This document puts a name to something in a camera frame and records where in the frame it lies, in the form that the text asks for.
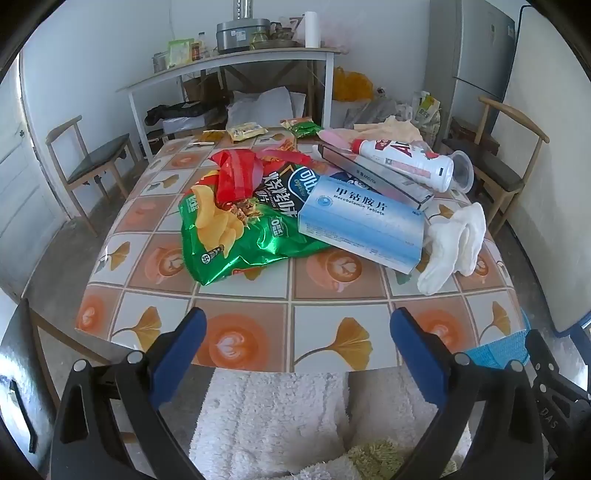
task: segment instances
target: white wall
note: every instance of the white wall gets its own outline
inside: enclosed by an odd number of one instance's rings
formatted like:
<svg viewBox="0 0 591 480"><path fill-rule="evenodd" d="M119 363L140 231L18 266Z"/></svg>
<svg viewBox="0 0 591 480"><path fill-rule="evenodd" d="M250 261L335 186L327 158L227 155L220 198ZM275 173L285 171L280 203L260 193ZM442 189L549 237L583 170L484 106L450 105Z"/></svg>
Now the white wall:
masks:
<svg viewBox="0 0 591 480"><path fill-rule="evenodd" d="M168 5L159 0L67 0L35 31L24 47L24 95L33 135L48 174L61 186L51 163L45 137L49 130L82 115L80 130L89 151L119 135L139 137L123 86L153 73L152 56L167 47ZM174 82L136 96L144 110L176 103ZM54 144L66 177L82 153L73 129ZM120 173L133 165L118 160ZM111 173L103 178L108 189ZM63 188L58 194L70 215L78 215ZM88 213L100 199L98 187L80 186L74 194Z"/></svg>
<svg viewBox="0 0 591 480"><path fill-rule="evenodd" d="M505 103L550 137L510 216L540 279L555 325L564 330L591 310L591 82L552 24L524 10ZM493 136L523 174L537 137L503 115Z"/></svg>
<svg viewBox="0 0 591 480"><path fill-rule="evenodd" d="M204 31L207 43L215 47L217 24L232 20L232 5L232 0L173 0L175 36L197 38ZM350 52L338 55L336 66L366 74L375 87L384 87L399 100L411 100L413 92L422 88L429 0L255 0L253 13L255 18L277 21L308 10L329 15L351 36Z"/></svg>
<svg viewBox="0 0 591 480"><path fill-rule="evenodd" d="M169 5L176 38L197 38L205 31L211 46L216 26L231 20L232 0L68 0L29 39L24 48L24 94L33 136L48 164L48 174L60 185L45 146L49 130L77 115L89 150L130 133L139 140L124 93L115 91L152 73L151 57L172 39ZM256 17L278 20L316 10L330 15L348 34L352 48L338 56L337 66L365 73L376 87L400 100L410 100L423 85L427 59L429 0L257 0ZM142 112L159 103L178 102L174 81L150 87L136 95ZM68 176L81 153L73 131L55 143L60 164ZM120 171L131 167L119 160ZM114 184L106 174L107 188ZM58 195L70 215L77 215L64 189ZM75 190L88 213L100 199L94 183Z"/></svg>
<svg viewBox="0 0 591 480"><path fill-rule="evenodd" d="M6 333L8 323L12 318L14 310L17 309L17 304L10 298L3 289L0 288L0 341Z"/></svg>

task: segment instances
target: yellow plastic bag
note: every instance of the yellow plastic bag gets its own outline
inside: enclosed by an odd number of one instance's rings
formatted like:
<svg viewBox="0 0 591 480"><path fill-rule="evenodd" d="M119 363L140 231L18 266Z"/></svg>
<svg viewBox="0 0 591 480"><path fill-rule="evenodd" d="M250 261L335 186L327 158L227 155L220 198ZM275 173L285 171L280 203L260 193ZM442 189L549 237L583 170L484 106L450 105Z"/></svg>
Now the yellow plastic bag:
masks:
<svg viewBox="0 0 591 480"><path fill-rule="evenodd" d="M359 72L346 72L343 67L335 68L333 99L339 102L373 100L374 84Z"/></svg>

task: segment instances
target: fluffy towel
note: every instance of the fluffy towel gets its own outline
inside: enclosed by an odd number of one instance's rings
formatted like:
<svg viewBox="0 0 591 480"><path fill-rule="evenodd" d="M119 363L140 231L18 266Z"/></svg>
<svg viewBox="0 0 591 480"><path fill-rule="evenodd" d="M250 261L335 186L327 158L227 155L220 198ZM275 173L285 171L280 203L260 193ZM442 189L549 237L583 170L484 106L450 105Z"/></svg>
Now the fluffy towel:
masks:
<svg viewBox="0 0 591 480"><path fill-rule="evenodd" d="M297 475L274 480L389 480L403 463L404 456L391 440L379 440L353 447L336 460L317 463ZM456 470L457 465L451 460L443 475Z"/></svg>
<svg viewBox="0 0 591 480"><path fill-rule="evenodd" d="M346 374L216 369L189 458L207 480L300 472L345 452Z"/></svg>
<svg viewBox="0 0 591 480"><path fill-rule="evenodd" d="M406 365L349 375L351 445L389 438L409 454L431 423L437 407L424 401ZM468 426L452 460L461 464L470 448Z"/></svg>
<svg viewBox="0 0 591 480"><path fill-rule="evenodd" d="M418 290L433 295L454 272L472 275L485 232L486 219L480 203L459 209L445 223L430 225L427 237L432 242L431 258L417 279Z"/></svg>

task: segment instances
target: screw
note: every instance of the screw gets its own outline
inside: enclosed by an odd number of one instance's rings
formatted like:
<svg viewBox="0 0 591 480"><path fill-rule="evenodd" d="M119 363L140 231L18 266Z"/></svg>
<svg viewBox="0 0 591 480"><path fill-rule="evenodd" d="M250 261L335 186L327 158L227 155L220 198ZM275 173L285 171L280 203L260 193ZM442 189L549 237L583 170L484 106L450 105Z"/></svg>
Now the screw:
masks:
<svg viewBox="0 0 591 480"><path fill-rule="evenodd" d="M467 356L465 353L456 353L453 356L453 359L459 365L464 365L465 366L465 365L469 365L470 364L470 357Z"/></svg>
<svg viewBox="0 0 591 480"><path fill-rule="evenodd" d="M80 359L74 363L74 372L82 372L86 368L86 360Z"/></svg>
<svg viewBox="0 0 591 480"><path fill-rule="evenodd" d="M143 358L143 352L140 352L139 350L134 350L127 356L127 362L130 364L138 364L142 361Z"/></svg>
<svg viewBox="0 0 591 480"><path fill-rule="evenodd" d="M511 365L511 368L513 369L513 371L515 371L515 372L522 372L523 371L523 364L519 360L511 360L511 362L509 364Z"/></svg>

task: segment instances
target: refrigerator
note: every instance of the refrigerator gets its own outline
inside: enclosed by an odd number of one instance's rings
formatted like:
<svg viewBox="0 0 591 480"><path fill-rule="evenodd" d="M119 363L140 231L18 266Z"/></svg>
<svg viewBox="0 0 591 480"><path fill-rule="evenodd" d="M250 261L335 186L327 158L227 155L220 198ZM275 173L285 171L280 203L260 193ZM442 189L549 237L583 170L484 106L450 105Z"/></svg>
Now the refrigerator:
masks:
<svg viewBox="0 0 591 480"><path fill-rule="evenodd" d="M483 95L502 102L515 55L515 22L485 0L431 0L424 90L441 102L447 138L452 117L478 125ZM497 112L489 114L492 132Z"/></svg>

